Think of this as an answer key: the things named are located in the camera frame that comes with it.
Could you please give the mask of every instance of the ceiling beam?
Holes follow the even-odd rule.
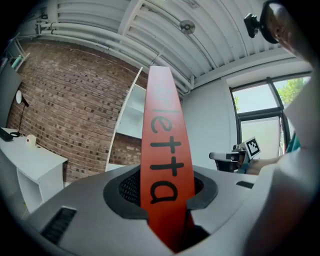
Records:
[[[227,65],[223,65],[219,68],[216,68],[208,73],[205,73],[199,76],[194,81],[194,88],[197,88],[213,80],[219,79],[221,77],[230,75],[232,73],[235,73],[256,65],[290,59],[292,57],[293,56],[290,53],[286,52],[283,48],[277,48],[277,49],[256,53],[248,57],[244,57],[236,61],[233,61]]]
[[[310,72],[311,66],[304,60],[294,56],[281,60],[252,66],[223,77],[229,87],[238,87],[263,81],[266,77],[281,77],[290,74]]]
[[[118,34],[125,36],[145,0],[131,0],[121,20]]]
[[[58,22],[58,0],[49,0],[47,4],[48,23]]]

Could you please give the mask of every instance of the tree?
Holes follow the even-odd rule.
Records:
[[[280,95],[283,105],[284,106],[289,105],[303,87],[304,87],[303,78],[288,80],[287,84],[283,88],[278,89],[278,93]]]
[[[239,97],[234,97],[234,104],[236,111],[239,111]]]

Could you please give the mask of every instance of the white shelf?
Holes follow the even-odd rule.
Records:
[[[108,163],[108,171],[120,168],[120,167],[124,167],[126,165],[123,164],[114,164],[114,163]]]
[[[30,213],[42,205],[43,200],[39,185],[17,170],[20,189],[23,193],[23,199]]]
[[[118,121],[116,133],[138,139],[142,138],[145,99],[146,89],[135,84],[128,96],[126,105],[123,106],[123,113]]]
[[[7,205],[9,210],[19,219],[26,220],[30,215],[20,189],[7,199]]]

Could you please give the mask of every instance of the black mesh grille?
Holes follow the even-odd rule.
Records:
[[[204,188],[203,182],[194,178],[194,191],[198,194]],[[140,171],[126,178],[119,185],[120,195],[130,203],[140,206]]]
[[[249,182],[246,182],[246,181],[238,181],[236,183],[236,185],[241,186],[241,187],[245,187],[247,189],[252,189],[254,187],[253,183],[249,183]]]
[[[76,210],[61,208],[42,231],[42,235],[57,245],[76,214]]]
[[[194,193],[198,194],[203,188],[204,183],[200,179],[194,177]]]

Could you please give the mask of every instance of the white cabinet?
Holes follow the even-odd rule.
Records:
[[[17,131],[8,128],[4,130],[7,133]],[[19,187],[32,213],[64,188],[62,167],[67,159],[41,146],[29,146],[26,140],[24,136],[8,142],[0,139],[0,171],[1,177],[5,176],[1,182],[9,182],[10,189],[6,189],[6,197],[14,194]]]

